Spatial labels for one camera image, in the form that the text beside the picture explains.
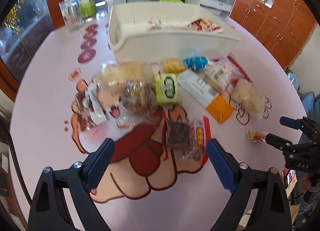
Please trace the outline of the small orange candy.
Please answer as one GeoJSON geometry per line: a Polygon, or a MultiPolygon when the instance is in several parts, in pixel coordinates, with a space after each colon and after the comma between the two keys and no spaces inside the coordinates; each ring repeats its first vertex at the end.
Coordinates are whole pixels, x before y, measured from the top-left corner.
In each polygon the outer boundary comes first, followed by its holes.
{"type": "Polygon", "coordinates": [[[265,142],[266,132],[249,130],[247,137],[248,137],[248,141],[250,141],[251,143],[257,143],[261,141],[265,142]]]}

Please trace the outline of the pale floss cake packet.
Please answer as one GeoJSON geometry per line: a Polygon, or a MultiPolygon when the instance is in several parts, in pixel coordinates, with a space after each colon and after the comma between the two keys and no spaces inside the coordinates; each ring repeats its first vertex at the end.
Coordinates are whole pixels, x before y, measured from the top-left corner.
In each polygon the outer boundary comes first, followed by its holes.
{"type": "Polygon", "coordinates": [[[265,97],[252,83],[239,79],[231,92],[231,99],[239,104],[250,116],[261,119],[265,109],[265,97]]]}
{"type": "Polygon", "coordinates": [[[152,84],[152,74],[152,67],[149,63],[109,62],[103,64],[101,72],[97,74],[97,83],[109,89],[124,87],[130,83],[152,84]]]}

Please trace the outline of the dark seaweed snack packet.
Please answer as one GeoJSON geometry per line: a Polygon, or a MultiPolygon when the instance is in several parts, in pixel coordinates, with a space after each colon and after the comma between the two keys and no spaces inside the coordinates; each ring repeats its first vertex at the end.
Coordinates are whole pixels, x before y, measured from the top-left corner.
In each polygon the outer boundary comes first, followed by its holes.
{"type": "Polygon", "coordinates": [[[167,120],[166,145],[180,151],[184,159],[203,162],[206,145],[211,139],[210,122],[202,120],[167,120]]]}

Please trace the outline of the orange white wafer packet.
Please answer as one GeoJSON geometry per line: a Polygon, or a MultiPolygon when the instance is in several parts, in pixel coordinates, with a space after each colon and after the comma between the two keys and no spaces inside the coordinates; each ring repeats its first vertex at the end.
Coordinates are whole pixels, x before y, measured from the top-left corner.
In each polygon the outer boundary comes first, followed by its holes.
{"type": "Polygon", "coordinates": [[[204,79],[192,70],[185,70],[177,77],[180,86],[190,94],[219,123],[227,121],[234,108],[212,88],[204,79]]]}

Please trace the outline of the blue foil snack packet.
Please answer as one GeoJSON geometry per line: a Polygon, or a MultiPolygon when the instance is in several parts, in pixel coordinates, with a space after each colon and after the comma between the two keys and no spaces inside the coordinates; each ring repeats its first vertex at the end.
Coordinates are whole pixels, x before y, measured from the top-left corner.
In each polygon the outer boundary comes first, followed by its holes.
{"type": "Polygon", "coordinates": [[[204,70],[208,64],[209,61],[205,57],[189,57],[183,60],[185,68],[191,69],[194,72],[204,70]]]}

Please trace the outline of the red apple snack packet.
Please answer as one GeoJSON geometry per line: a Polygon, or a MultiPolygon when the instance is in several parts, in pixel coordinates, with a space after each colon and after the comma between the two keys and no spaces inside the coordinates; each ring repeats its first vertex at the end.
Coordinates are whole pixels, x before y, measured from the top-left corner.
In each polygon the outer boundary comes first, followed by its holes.
{"type": "Polygon", "coordinates": [[[222,33],[223,29],[221,26],[216,25],[210,20],[207,19],[197,19],[193,22],[191,22],[188,25],[189,29],[195,30],[195,31],[201,31],[201,32],[214,32],[214,33],[222,33]]]}

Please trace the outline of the green snack packet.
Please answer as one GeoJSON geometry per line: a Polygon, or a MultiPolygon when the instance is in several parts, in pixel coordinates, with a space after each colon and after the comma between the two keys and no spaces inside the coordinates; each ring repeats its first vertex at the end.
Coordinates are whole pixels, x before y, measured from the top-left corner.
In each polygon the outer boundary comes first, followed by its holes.
{"type": "Polygon", "coordinates": [[[153,74],[155,80],[156,102],[159,106],[168,104],[180,104],[178,82],[175,74],[153,74]]]}

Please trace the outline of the small yellow cake packet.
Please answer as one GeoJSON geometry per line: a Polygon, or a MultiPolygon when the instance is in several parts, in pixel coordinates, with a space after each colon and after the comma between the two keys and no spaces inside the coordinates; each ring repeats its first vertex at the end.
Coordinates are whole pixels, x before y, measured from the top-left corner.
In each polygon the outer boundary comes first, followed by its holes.
{"type": "Polygon", "coordinates": [[[163,61],[163,69],[166,73],[179,74],[185,71],[185,66],[179,59],[170,59],[163,61]]]}

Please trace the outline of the brown chocolate snack packet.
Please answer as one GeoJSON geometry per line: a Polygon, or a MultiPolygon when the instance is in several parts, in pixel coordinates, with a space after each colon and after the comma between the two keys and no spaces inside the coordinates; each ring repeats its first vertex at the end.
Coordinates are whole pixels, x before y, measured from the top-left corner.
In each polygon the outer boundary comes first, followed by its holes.
{"type": "Polygon", "coordinates": [[[107,122],[106,115],[97,98],[98,89],[98,86],[93,83],[75,96],[79,115],[78,123],[82,132],[89,131],[107,122]]]}

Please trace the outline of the clear nut bar packet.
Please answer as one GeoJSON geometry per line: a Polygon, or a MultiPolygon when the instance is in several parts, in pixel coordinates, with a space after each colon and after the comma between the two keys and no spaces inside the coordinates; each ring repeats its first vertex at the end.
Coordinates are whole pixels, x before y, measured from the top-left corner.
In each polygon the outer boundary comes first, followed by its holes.
{"type": "Polygon", "coordinates": [[[159,20],[158,22],[153,22],[153,21],[148,21],[148,30],[152,31],[152,30],[162,30],[164,29],[164,25],[161,22],[161,20],[159,20]]]}

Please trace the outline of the wooden cabinet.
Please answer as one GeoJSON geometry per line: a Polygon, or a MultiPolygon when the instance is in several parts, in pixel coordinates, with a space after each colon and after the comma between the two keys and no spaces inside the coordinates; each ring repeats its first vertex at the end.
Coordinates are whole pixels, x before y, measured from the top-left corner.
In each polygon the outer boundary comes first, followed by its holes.
{"type": "Polygon", "coordinates": [[[315,18],[303,0],[274,0],[267,7],[258,0],[236,0],[230,14],[288,68],[312,34],[315,18]]]}

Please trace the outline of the white plastic storage bin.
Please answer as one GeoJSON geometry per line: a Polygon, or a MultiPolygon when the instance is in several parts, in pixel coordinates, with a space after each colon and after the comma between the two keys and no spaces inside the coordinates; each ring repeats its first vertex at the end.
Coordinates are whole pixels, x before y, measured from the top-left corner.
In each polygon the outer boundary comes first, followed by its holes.
{"type": "Polygon", "coordinates": [[[155,63],[166,59],[209,56],[226,57],[240,35],[207,9],[185,3],[141,1],[112,8],[108,25],[109,45],[118,63],[155,63]],[[197,19],[222,27],[222,33],[188,28],[197,19]],[[162,30],[148,30],[148,21],[161,22],[162,30]]]}

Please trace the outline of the clear drinking glass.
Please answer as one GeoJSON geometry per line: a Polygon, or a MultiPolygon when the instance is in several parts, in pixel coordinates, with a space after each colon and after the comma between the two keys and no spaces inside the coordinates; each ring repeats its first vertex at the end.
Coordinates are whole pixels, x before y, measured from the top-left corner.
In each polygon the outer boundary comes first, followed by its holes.
{"type": "Polygon", "coordinates": [[[67,19],[67,28],[69,32],[78,30],[83,25],[83,19],[80,15],[80,10],[77,5],[72,5],[67,7],[68,19],[67,19]]]}

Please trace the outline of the white blue carton box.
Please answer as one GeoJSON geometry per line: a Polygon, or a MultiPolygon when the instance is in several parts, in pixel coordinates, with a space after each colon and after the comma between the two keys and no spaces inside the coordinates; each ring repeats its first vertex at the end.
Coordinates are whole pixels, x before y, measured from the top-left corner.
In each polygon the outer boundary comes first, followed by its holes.
{"type": "Polygon", "coordinates": [[[70,7],[72,7],[72,2],[70,0],[64,0],[64,1],[59,3],[59,7],[60,7],[60,10],[61,10],[61,14],[62,14],[63,20],[65,22],[65,25],[68,26],[69,22],[70,22],[70,19],[71,19],[71,16],[69,14],[69,10],[68,9],[70,7]]]}

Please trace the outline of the small glass jar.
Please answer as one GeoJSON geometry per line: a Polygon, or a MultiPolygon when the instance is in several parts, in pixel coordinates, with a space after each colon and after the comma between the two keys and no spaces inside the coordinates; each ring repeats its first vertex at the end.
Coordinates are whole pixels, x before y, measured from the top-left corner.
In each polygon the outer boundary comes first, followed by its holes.
{"type": "Polygon", "coordinates": [[[95,8],[98,15],[106,15],[107,14],[107,4],[105,1],[101,1],[95,4],[95,8]]]}

